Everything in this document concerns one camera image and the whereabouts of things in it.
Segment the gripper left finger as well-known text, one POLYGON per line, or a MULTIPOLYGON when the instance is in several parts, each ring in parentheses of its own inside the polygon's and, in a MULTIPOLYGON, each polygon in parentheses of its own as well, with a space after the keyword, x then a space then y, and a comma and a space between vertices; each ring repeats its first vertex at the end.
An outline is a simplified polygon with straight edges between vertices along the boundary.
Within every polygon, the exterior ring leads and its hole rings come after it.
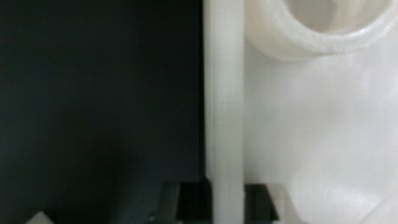
POLYGON ((212 224, 212 188, 207 181, 164 184, 148 224, 212 224))

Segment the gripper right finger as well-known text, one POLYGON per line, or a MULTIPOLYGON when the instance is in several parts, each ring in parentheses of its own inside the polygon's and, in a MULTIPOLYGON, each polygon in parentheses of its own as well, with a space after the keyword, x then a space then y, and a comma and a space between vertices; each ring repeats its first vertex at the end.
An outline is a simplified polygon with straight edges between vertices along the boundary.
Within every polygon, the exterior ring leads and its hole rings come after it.
POLYGON ((282 220, 266 184, 246 185, 246 224, 274 224, 282 220))

